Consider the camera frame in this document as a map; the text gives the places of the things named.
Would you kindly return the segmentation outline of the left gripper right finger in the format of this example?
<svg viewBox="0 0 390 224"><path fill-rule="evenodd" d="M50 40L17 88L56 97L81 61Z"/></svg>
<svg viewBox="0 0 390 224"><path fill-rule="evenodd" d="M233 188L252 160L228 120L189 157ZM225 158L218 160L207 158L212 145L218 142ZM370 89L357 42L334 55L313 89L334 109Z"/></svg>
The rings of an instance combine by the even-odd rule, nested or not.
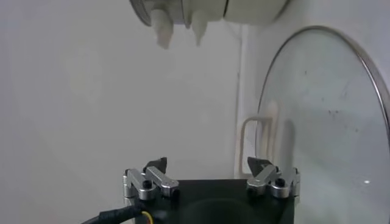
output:
<svg viewBox="0 0 390 224"><path fill-rule="evenodd" d="M274 198L300 198L300 172L296 167L281 170L267 159L248 157L252 177L246 182L251 197L270 194Z"/></svg>

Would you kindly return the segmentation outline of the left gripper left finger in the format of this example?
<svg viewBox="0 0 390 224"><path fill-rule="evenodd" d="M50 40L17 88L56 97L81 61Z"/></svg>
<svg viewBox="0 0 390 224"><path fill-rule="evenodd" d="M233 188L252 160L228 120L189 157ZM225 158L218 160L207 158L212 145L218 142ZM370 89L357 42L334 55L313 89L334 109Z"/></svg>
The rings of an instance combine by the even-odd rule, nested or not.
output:
<svg viewBox="0 0 390 224"><path fill-rule="evenodd" d="M142 171L126 169L122 176L124 201L138 198L150 201L160 194L165 198L176 198L179 194L179 182L166 175L167 157L149 161Z"/></svg>

